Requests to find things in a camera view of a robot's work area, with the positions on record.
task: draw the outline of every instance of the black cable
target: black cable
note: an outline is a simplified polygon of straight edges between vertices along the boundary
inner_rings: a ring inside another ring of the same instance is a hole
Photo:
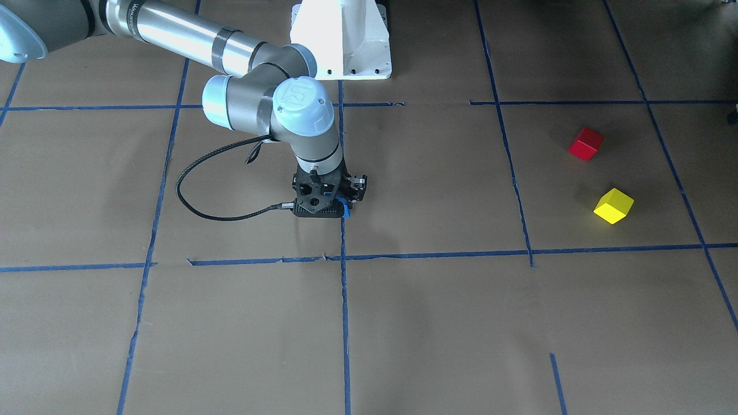
[[[254,216],[261,215],[262,213],[269,212],[270,210],[277,210],[277,209],[284,209],[284,204],[279,205],[271,205],[268,207],[265,207],[262,210],[258,210],[254,213],[249,213],[248,215],[243,216],[211,216],[207,215],[206,213],[202,213],[201,211],[195,209],[190,203],[185,200],[184,196],[182,195],[182,189],[180,188],[182,186],[182,180],[185,179],[185,177],[198,165],[202,164],[205,160],[208,160],[211,157],[217,156],[220,153],[224,153],[228,150],[233,150],[234,148],[241,147],[243,145],[249,145],[253,143],[259,143],[260,141],[267,140],[271,138],[269,135],[264,135],[261,137],[251,138],[248,140],[239,141],[237,143],[229,144],[224,147],[220,147],[217,150],[213,150],[208,154],[205,154],[203,157],[200,157],[199,159],[195,160],[192,164],[190,164],[183,172],[179,175],[179,178],[177,179],[177,197],[179,197],[179,201],[182,202],[182,204],[190,210],[190,212],[196,214],[197,216],[200,216],[201,218],[209,219],[211,221],[221,221],[221,222],[233,222],[233,221],[240,221],[244,219],[249,219]]]

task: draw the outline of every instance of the floor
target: floor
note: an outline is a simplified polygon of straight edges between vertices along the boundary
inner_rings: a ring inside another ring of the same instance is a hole
[[[289,42],[295,0],[175,3]],[[211,69],[0,64],[0,415],[738,413],[737,6],[391,1],[390,34],[390,80],[326,83],[370,180],[340,221],[179,203],[248,138]],[[191,202],[292,200],[290,150],[247,152]]]

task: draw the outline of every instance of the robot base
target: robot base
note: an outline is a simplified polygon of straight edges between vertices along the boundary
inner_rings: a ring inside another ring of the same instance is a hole
[[[392,74],[387,9],[374,0],[303,0],[292,8],[290,38],[313,53],[318,80]]]

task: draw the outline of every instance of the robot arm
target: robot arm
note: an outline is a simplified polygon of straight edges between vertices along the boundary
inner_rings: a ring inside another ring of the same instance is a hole
[[[216,125],[288,143],[297,158],[297,216],[347,216],[366,176],[348,175],[333,104],[310,51],[260,41],[160,0],[0,0],[0,59],[23,63],[93,35],[155,44],[225,75],[203,110]]]

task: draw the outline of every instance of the yellow cube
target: yellow cube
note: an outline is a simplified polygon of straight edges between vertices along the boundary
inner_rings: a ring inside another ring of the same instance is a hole
[[[615,224],[630,212],[633,202],[630,196],[618,189],[612,189],[600,199],[594,212],[610,224]]]

